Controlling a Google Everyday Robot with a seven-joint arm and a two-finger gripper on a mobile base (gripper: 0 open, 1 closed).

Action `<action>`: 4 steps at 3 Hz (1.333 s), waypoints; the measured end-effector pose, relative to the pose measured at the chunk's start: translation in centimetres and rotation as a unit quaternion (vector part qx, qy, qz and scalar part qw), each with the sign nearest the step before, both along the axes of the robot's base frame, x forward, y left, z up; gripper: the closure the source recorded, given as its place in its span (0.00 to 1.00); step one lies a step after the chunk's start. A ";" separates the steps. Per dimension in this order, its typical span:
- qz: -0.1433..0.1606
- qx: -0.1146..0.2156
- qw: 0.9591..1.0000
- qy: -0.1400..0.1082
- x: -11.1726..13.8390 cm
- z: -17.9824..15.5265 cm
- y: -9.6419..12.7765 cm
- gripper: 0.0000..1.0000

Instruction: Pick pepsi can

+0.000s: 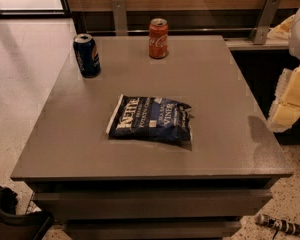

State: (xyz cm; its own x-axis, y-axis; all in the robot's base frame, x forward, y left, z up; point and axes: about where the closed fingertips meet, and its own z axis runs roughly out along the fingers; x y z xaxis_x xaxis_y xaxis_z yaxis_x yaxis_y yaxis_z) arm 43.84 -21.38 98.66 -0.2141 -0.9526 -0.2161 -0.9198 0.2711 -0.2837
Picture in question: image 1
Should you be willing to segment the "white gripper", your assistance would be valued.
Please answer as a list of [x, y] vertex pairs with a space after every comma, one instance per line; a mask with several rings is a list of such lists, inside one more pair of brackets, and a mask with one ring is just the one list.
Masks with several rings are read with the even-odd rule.
[[284, 69], [278, 79], [275, 99], [268, 113], [267, 127], [275, 133], [291, 129], [300, 118], [300, 66]]

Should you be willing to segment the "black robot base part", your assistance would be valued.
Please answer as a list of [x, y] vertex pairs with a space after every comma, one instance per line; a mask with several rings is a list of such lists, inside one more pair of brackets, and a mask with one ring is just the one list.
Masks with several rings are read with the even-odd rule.
[[16, 214], [17, 194], [0, 186], [0, 240], [41, 240], [54, 223], [50, 212]]

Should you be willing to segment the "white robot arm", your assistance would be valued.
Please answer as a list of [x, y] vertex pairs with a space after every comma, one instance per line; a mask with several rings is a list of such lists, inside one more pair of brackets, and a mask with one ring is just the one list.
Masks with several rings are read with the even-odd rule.
[[[287, 40], [289, 53], [300, 60], [300, 8], [271, 29], [268, 39]], [[275, 133], [290, 129], [300, 118], [300, 65], [294, 70], [284, 69], [279, 76], [275, 99], [268, 113], [267, 127]]]

